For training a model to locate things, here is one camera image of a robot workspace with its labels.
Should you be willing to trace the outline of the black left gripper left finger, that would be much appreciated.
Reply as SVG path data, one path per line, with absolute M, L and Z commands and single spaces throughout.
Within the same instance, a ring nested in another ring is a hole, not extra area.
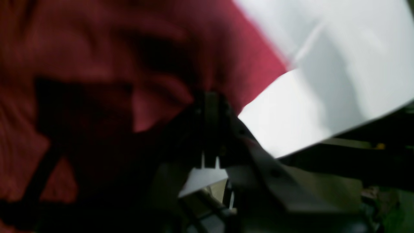
M 36 233 L 133 233 L 149 229 L 154 233 L 182 232 L 181 218 L 175 214 L 179 189 L 190 170 L 199 165 L 193 156 L 201 152 L 199 132 L 203 127 L 206 99 L 195 101 L 180 112 L 161 134 L 150 161 L 133 162 L 110 186 L 74 203 L 40 201 L 46 183 L 68 149 L 85 139 L 69 137 L 73 127 L 64 117 L 90 103 L 77 95 L 39 95 L 38 128 L 50 136 L 52 144 L 40 161 L 21 200 L 1 200 L 1 220 L 18 230 Z

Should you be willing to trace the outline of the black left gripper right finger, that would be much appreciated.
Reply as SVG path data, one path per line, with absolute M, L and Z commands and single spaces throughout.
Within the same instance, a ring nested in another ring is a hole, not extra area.
M 216 163 L 231 183 L 237 213 L 226 233 L 371 233 L 347 213 L 306 191 L 251 134 L 217 93 L 203 94 L 203 166 Z

